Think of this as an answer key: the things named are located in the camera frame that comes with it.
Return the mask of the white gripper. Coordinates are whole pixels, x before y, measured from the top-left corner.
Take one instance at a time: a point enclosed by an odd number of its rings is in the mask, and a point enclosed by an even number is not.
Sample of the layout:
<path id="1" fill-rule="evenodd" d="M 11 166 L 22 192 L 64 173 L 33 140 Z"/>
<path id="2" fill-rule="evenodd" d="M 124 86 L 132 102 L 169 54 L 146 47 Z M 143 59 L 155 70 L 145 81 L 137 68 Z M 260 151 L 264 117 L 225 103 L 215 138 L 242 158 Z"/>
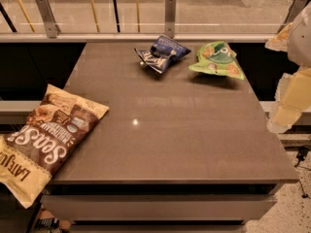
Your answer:
<path id="1" fill-rule="evenodd" d="M 311 3 L 277 35 L 265 43 L 269 50 L 288 52 L 290 61 L 299 66 L 311 66 Z M 311 68 L 299 67 L 290 75 L 285 73 L 275 93 L 267 129 L 284 133 L 291 129 L 302 113 L 311 106 Z"/>

